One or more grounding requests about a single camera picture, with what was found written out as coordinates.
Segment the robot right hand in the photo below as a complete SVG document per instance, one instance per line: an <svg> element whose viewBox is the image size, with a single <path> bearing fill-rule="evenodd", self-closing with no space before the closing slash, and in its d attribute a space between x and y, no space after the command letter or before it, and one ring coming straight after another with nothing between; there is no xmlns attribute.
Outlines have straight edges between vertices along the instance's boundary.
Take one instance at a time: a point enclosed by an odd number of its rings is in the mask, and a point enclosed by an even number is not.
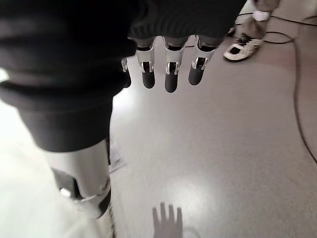
<svg viewBox="0 0 317 238"><path fill-rule="evenodd" d="M211 56L243 0L3 0L1 99L17 108L45 150L60 192L91 218L111 199L108 173L113 97L128 86L127 58L145 64L154 85L153 41L172 48L201 38Z"/></svg>

